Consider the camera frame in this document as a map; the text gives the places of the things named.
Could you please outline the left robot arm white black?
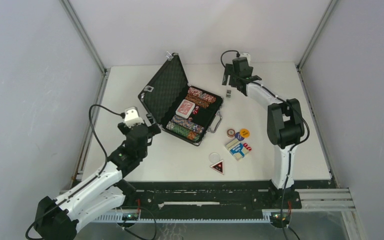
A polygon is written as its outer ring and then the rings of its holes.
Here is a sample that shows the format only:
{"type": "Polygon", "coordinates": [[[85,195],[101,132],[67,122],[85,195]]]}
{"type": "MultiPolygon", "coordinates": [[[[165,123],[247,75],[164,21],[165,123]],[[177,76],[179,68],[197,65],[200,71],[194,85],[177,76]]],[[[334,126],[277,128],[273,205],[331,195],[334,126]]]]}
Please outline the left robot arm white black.
{"type": "Polygon", "coordinates": [[[137,196],[125,177],[148,155],[153,136],[161,133],[151,114],[147,125],[135,109],[124,113],[118,128],[126,139],[98,170],[67,192],[44,197],[37,206],[34,229],[43,240],[73,240],[88,223],[105,212],[133,207],[137,196]]]}

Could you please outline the black aluminium poker case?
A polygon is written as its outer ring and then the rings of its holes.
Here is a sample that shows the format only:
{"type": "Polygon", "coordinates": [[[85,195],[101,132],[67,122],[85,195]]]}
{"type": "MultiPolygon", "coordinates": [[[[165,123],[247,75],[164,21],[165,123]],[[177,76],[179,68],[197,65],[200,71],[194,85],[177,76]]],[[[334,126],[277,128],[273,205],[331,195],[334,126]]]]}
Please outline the black aluminium poker case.
{"type": "Polygon", "coordinates": [[[220,95],[191,85],[178,53],[168,53],[166,58],[164,64],[138,94],[138,99],[147,113],[152,114],[155,118],[161,130],[189,144],[200,146],[207,132],[216,132],[217,128],[211,127],[211,125],[216,118],[220,119],[222,117],[220,109],[224,103],[224,99],[220,95]],[[171,122],[173,116],[176,115],[176,109],[188,95],[189,87],[199,89],[216,97],[216,101],[210,103],[208,108],[199,107],[199,112],[196,115],[191,113],[190,116],[186,118],[204,127],[203,132],[199,134],[198,142],[193,142],[166,129],[168,122],[171,122]]]}

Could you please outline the red playing card deck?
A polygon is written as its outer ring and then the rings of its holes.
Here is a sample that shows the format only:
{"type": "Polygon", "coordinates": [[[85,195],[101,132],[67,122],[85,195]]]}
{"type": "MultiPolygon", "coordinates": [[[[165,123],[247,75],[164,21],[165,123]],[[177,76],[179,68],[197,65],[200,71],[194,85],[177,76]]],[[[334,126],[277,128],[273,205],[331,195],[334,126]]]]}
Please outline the red playing card deck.
{"type": "Polygon", "coordinates": [[[179,106],[177,107],[177,109],[175,110],[175,114],[181,118],[187,119],[195,109],[195,106],[196,106],[195,103],[189,100],[183,99],[179,104],[179,106]]]}

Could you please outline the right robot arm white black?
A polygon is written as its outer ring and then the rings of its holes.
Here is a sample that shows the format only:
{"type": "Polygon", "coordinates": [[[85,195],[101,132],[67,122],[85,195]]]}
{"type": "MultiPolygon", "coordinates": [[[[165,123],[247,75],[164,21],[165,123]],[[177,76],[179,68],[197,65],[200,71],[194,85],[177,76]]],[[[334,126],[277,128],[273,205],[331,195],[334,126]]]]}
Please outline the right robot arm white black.
{"type": "Polygon", "coordinates": [[[284,99],[263,84],[246,57],[237,57],[231,63],[222,63],[222,84],[237,89],[266,110],[266,132],[274,146],[274,174],[271,179],[276,188],[269,194],[269,203],[282,208],[289,201],[283,190],[294,184],[293,163],[298,145],[307,141],[310,128],[304,119],[301,103],[296,98],[284,99]]]}

